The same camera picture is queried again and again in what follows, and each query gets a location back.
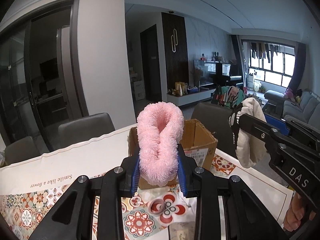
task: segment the pink stuffed toy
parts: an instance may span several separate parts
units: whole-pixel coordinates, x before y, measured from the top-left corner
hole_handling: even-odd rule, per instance
[[[177,144],[184,118],[172,103],[147,105],[137,118],[140,175],[151,185],[165,186],[178,170]]]
[[[296,100],[294,99],[293,93],[292,93],[292,89],[291,88],[287,88],[287,90],[284,93],[283,98],[285,99],[290,99],[292,102],[295,102]]]

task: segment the potted plant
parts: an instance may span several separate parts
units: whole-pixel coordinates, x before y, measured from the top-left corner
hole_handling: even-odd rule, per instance
[[[261,86],[259,92],[264,94],[266,92],[266,88],[264,86]]]

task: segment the ceiling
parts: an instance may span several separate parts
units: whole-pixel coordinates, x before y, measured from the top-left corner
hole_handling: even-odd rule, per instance
[[[170,9],[228,33],[236,29],[267,29],[301,35],[304,18],[310,13],[303,0],[125,0],[125,3]]]
[[[131,30],[136,30],[137,25],[141,23],[141,19],[148,17],[147,14],[167,11],[168,10],[166,8],[142,4],[125,3],[125,30],[127,33],[130,33]]]

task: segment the door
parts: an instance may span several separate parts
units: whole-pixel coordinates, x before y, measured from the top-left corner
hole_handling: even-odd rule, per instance
[[[162,101],[156,25],[140,33],[140,41],[146,99],[152,102]]]
[[[41,153],[49,152],[33,115],[25,75],[26,27],[0,45],[0,96],[3,123],[11,143],[32,136]]]
[[[184,17],[161,13],[164,36],[167,88],[176,82],[189,83],[188,48]]]
[[[70,15],[71,7],[31,22],[28,91],[38,126],[44,127],[53,150],[60,149],[58,127],[82,117],[70,56]]]

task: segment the sliding glass door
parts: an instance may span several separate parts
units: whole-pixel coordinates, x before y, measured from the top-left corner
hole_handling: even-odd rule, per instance
[[[42,152],[49,152],[32,111],[25,75],[26,27],[0,45],[0,96],[4,126],[11,142],[32,136]]]
[[[88,115],[77,58],[78,5],[79,0],[56,1],[1,33],[0,116],[6,145],[32,136],[41,154],[57,150],[58,127]]]

